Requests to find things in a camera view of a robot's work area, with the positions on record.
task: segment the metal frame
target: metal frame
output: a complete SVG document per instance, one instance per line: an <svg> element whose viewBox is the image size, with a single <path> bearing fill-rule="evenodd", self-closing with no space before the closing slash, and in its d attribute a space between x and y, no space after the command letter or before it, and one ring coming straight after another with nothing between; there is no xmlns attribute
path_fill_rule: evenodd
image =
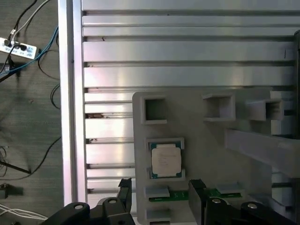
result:
<svg viewBox="0 0 300 225"><path fill-rule="evenodd" d="M282 1L277 0L277 4L275 4L274 1L268 0L255 6L230 4L233 2L230 0L226 5L221 4L220 0L203 2L188 0L184 4L180 0L170 0L170 2L172 4L161 3L158 0L126 0L127 4L123 4L122 1L117 0L102 0L101 2L97 0L58 0L65 205L75 201L87 202L87 189L92 187L91 184L101 190L101 193L95 194L95 196L111 193L110 185L120 178L117 172L114 175L106 173L110 166L115 169L114 163L120 166L115 171L122 171L121 174L128 166L134 166L131 159L133 156L131 97L134 92L174 86L244 87L262 85L280 88L280 86L289 86L293 83L290 40L294 28L298 25L294 21L298 18L299 1L293 0L290 4L283 4ZM193 3L198 4L198 7L192 7ZM157 13L160 16L147 14L149 13L148 9L151 9L151 13ZM120 17L117 15L120 10L124 13L122 17L127 20L124 20L121 25L113 24L114 20L116 23L119 22L118 18ZM210 14L224 13L212 21L215 26L210 26L210 23L206 22L209 16L208 10ZM247 22L243 17L245 14L241 13L244 10L249 10L247 12L249 14L257 13L267 16L268 13L274 13L275 16L272 16L271 20L264 21L258 19L256 15L251 15L251 20ZM82 21L84 11L88 16L84 17L85 20L93 19L93 15L99 12L104 13L101 16L95 16L95 21L90 21L95 24L90 26ZM132 14L134 11L139 13L140 19L136 19L136 15ZM161 17L162 13L172 13L173 11L184 14L184 19L186 19L184 22L189 24L187 26L180 24L182 21L174 15ZM232 11L240 14L231 16ZM193 21L189 21L189 13L194 13ZM291 13L294 13L295 20L290 17ZM105 26L102 26L105 19L109 20ZM220 29L218 23L221 21L228 22L229 25ZM163 23L171 23L172 26L162 26ZM102 41L103 35L105 40L112 38L112 41ZM144 56L141 48L137 49L135 44L138 44L139 40L143 41L145 37L155 38L155 43L161 46L158 48L161 50L159 53L167 50L165 58L156 57L153 51L152 55ZM198 58L199 61L192 61L193 57L185 60L185 57L178 56L176 58L179 60L178 62L168 62L169 56L178 55L179 52L176 51L176 44L174 44L174 48L167 46L165 44L168 42L165 41L166 39L160 39L161 37L169 38L168 42L182 41L183 44L189 44L188 46L191 46L188 43L191 40L199 41L196 43L198 48L203 46L202 41L209 42L208 48L220 46L225 50L227 49L226 45L219 42L242 40L247 45L243 48L245 53L253 49L254 45L258 51L271 49L274 54L259 54L259 57L256 57L258 53L254 51L249 55L251 57L243 58L245 61L233 58L237 61L232 64L227 61L226 52L223 53L223 58L218 58L220 61L215 61L214 57L211 57L211 61L206 61L204 56ZM90 62L84 62L83 59L83 40L86 42L85 45L91 49L91 54L95 54L92 51L95 49L92 42L100 48L98 53L96 52L96 57ZM109 52L110 58L103 58L107 54L105 49L109 49L108 47L111 45L115 47ZM127 47L131 52L128 60L137 61L131 63L126 61L127 57L120 58L117 50L123 47ZM221 52L222 49L216 48L215 51ZM136 53L142 54L143 57L136 57ZM171 79L171 75L175 75L176 79ZM285 101L286 110L290 101L290 99ZM108 117L118 114L125 116L90 120L85 118L86 113L108 114ZM283 122L272 122L272 134L290 135L291 117L285 116ZM95 142L86 145L86 138L95 139ZM109 161L113 154L118 154L120 157ZM93 170L92 167L89 168L89 172L95 173L97 178L87 177L86 163L88 162L86 159L91 160L91 164L107 161L107 165L97 167L98 171Z"/></svg>
<svg viewBox="0 0 300 225"><path fill-rule="evenodd" d="M60 39L60 98L61 135L64 179L64 204L77 202L75 164L75 117L74 117L74 47L73 47L73 3L58 0Z"/></svg>

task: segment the square slot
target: square slot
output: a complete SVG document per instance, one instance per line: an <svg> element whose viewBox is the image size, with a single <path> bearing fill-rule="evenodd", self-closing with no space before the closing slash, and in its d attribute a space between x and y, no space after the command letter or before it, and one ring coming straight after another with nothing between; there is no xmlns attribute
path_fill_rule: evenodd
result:
<svg viewBox="0 0 300 225"><path fill-rule="evenodd" d="M206 121L233 121L235 120L234 95L214 95L203 97Z"/></svg>
<svg viewBox="0 0 300 225"><path fill-rule="evenodd" d="M266 102L266 119L267 120L281 120L281 102Z"/></svg>
<svg viewBox="0 0 300 225"><path fill-rule="evenodd" d="M145 120L166 120L164 99L145 99Z"/></svg>
<svg viewBox="0 0 300 225"><path fill-rule="evenodd" d="M247 102L246 109L249 120L282 120L284 116L283 101L281 99Z"/></svg>

